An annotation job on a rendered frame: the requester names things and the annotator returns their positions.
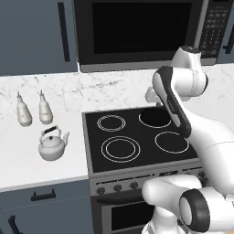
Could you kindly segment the grey-blue base cupboard door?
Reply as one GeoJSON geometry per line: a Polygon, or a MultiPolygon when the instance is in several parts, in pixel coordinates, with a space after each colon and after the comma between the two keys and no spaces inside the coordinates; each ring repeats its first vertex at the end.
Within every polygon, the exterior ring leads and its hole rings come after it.
{"type": "Polygon", "coordinates": [[[6,219],[16,216],[23,234],[93,234],[89,197],[11,208],[3,213],[6,219]]]}

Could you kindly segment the black and steel microwave oven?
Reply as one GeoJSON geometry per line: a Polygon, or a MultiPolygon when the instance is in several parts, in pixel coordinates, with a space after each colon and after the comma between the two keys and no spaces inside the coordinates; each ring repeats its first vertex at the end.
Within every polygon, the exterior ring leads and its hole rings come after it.
{"type": "Polygon", "coordinates": [[[83,72],[156,69],[182,46],[217,63],[233,0],[73,0],[83,72]]]}

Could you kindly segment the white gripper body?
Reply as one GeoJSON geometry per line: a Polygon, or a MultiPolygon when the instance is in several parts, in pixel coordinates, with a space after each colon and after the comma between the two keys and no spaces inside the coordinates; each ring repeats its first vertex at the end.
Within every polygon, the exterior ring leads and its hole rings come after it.
{"type": "Polygon", "coordinates": [[[148,103],[155,103],[157,106],[162,106],[162,102],[160,98],[155,93],[154,89],[152,87],[149,87],[144,95],[145,100],[148,103]]]}

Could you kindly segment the grey-blue drawer front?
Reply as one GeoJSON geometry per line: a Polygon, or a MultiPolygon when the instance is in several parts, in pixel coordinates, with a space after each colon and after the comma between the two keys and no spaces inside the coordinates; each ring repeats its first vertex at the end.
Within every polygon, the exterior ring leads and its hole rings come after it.
{"type": "Polygon", "coordinates": [[[87,197],[90,194],[88,180],[72,181],[61,184],[38,186],[0,193],[0,208],[3,210],[27,207],[47,202],[61,201],[78,197],[87,197]],[[39,201],[31,201],[34,191],[40,194],[48,194],[54,189],[55,198],[39,201]]]}

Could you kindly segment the grey-blue wall cupboard door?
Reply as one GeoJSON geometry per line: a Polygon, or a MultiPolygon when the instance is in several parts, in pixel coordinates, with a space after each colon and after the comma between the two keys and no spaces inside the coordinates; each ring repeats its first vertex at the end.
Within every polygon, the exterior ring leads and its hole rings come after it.
{"type": "Polygon", "coordinates": [[[224,46],[228,44],[230,32],[233,26],[234,26],[234,0],[233,0],[233,5],[230,8],[229,20],[228,20],[226,30],[224,33],[224,37],[223,37],[223,41],[222,41],[222,44],[218,53],[218,59],[217,59],[218,64],[234,63],[234,45],[230,54],[226,54],[225,49],[223,48],[224,46]]]}
{"type": "Polygon", "coordinates": [[[0,0],[0,76],[78,70],[71,0],[0,0]],[[65,62],[58,2],[64,3],[70,62],[65,62]]]}

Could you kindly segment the beige bottle with narrow neck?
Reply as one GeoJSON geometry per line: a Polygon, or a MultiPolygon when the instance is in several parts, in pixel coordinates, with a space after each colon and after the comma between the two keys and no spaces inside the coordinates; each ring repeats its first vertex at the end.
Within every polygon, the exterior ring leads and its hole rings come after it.
{"type": "Polygon", "coordinates": [[[40,102],[39,102],[39,120],[43,124],[51,124],[53,122],[53,113],[50,109],[50,106],[45,98],[43,92],[39,94],[40,102]]]}
{"type": "Polygon", "coordinates": [[[20,93],[17,94],[17,119],[21,126],[28,127],[32,124],[32,115],[24,103],[22,96],[20,93]]]}

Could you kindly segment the black and steel stove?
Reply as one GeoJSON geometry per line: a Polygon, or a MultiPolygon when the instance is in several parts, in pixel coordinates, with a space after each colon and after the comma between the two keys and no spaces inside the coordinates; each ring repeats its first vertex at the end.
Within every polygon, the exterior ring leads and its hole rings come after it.
{"type": "Polygon", "coordinates": [[[141,234],[154,208],[144,201],[102,205],[98,197],[114,193],[142,194],[144,181],[158,176],[193,175],[202,186],[207,176],[193,147],[183,138],[164,107],[85,112],[83,132],[90,179],[94,234],[141,234]],[[137,182],[136,189],[130,188],[137,182]],[[113,187],[121,185],[115,192],[113,187]],[[103,195],[97,188],[104,187],[103,195]]]}

